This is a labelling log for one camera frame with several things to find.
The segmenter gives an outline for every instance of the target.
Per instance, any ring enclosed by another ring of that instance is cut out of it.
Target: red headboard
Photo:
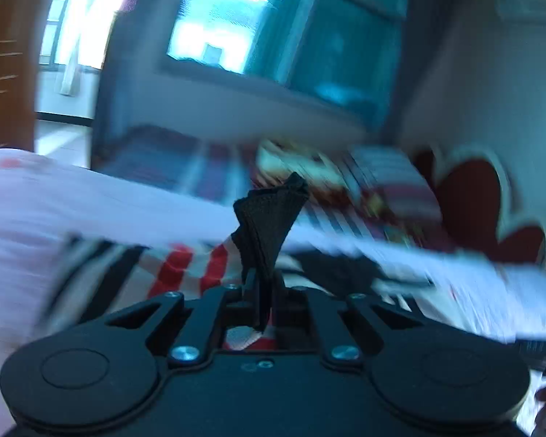
[[[457,244],[492,261],[546,269],[546,222],[512,211],[510,183],[493,153],[465,147],[443,156],[426,149],[414,164],[437,196],[443,225]]]

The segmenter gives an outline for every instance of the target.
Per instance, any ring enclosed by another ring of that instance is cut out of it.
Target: screw head
[[[170,356],[176,361],[188,363],[200,356],[200,350],[196,347],[175,347],[170,352]]]
[[[259,363],[257,363],[257,366],[259,368],[269,369],[275,366],[275,364],[270,359],[262,359]]]
[[[332,357],[340,361],[354,361],[360,357],[358,347],[351,345],[340,345],[332,350]]]

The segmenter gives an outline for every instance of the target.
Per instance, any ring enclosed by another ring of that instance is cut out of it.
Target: curtain
[[[381,139],[396,143],[405,110],[434,62],[461,0],[409,0],[402,52]]]

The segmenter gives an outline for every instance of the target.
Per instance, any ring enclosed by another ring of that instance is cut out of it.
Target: wall
[[[353,119],[307,103],[284,103],[266,94],[161,72],[180,0],[158,0],[147,15],[146,35],[132,58],[130,126],[153,123],[223,142],[283,135],[322,149],[338,149],[368,137]]]
[[[496,152],[515,208],[546,217],[546,25],[503,23],[494,0],[466,0],[406,113],[400,144]]]
[[[39,71],[36,84],[35,110],[60,115],[93,118],[99,75],[90,72],[80,74],[79,91],[74,97],[59,93],[61,72]]]

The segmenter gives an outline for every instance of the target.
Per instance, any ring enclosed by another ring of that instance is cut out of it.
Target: tiled floor
[[[91,128],[38,120],[34,139],[37,154],[82,168],[89,166]]]

